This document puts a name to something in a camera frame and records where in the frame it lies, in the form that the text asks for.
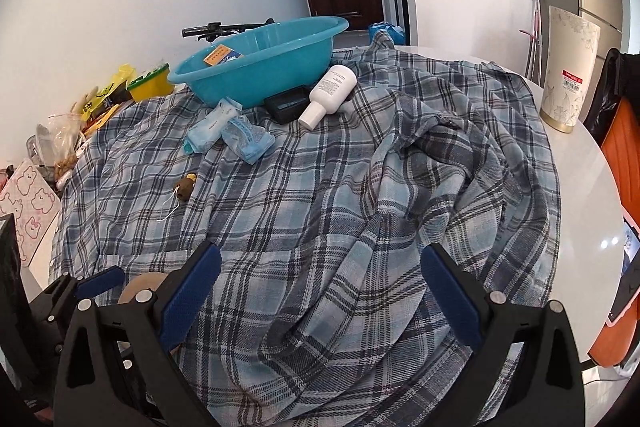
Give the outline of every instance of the white string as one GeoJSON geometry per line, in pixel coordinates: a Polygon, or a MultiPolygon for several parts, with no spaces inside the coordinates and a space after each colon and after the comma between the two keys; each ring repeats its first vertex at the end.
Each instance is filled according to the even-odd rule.
{"type": "Polygon", "coordinates": [[[160,223],[162,221],[166,221],[167,219],[169,219],[171,217],[171,215],[178,210],[178,207],[180,206],[180,200],[178,199],[178,187],[175,187],[175,190],[169,195],[168,198],[166,198],[164,200],[164,203],[162,204],[162,206],[160,207],[160,212],[162,212],[164,210],[164,206],[171,201],[172,198],[175,198],[175,206],[174,208],[171,209],[171,211],[164,216],[162,219],[158,219],[157,222],[160,223]]]}

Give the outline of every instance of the plaid fabric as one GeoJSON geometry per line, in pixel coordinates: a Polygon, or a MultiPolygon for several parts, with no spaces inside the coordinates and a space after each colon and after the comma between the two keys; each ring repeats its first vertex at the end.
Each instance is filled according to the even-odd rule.
{"type": "Polygon", "coordinates": [[[469,356],[420,274],[431,242],[487,290],[548,298],[559,184],[524,81],[396,51],[383,34],[334,62],[359,83],[315,131],[249,112],[276,137],[255,166],[222,143],[182,152],[205,115],[185,90],[114,117],[65,191],[52,278],[113,264],[129,278],[170,271],[205,238],[220,246],[222,273],[179,363],[222,425],[423,420],[469,356]],[[188,172],[198,176],[190,201],[160,221],[188,172]]]}

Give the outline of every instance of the red sticker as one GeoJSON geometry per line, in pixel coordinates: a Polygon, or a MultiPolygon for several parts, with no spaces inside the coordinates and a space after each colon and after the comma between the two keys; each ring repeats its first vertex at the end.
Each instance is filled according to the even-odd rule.
{"type": "Polygon", "coordinates": [[[568,80],[572,80],[574,82],[577,82],[578,84],[582,83],[582,79],[575,76],[574,74],[569,73],[569,71],[562,71],[562,76],[564,76],[565,78],[567,78],[568,80]]]}

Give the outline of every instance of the cream floral container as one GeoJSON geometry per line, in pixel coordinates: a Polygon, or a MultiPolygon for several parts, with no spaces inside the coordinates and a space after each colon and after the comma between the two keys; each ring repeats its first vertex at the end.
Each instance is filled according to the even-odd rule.
{"type": "Polygon", "coordinates": [[[589,89],[600,27],[549,7],[549,54],[540,117],[554,129],[571,132],[589,89]]]}

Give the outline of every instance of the glossy tabletop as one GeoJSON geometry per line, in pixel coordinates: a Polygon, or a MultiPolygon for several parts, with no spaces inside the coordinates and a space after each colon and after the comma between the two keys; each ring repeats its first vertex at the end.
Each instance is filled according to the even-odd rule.
{"type": "MultiPolygon", "coordinates": [[[[432,48],[398,49],[438,60],[468,57],[432,48]]],[[[527,81],[536,107],[542,88],[527,81]]],[[[588,359],[609,314],[622,272],[624,234],[620,197],[599,147],[581,124],[564,134],[544,124],[560,180],[560,251],[551,298],[564,304],[580,360],[588,359]]]]}

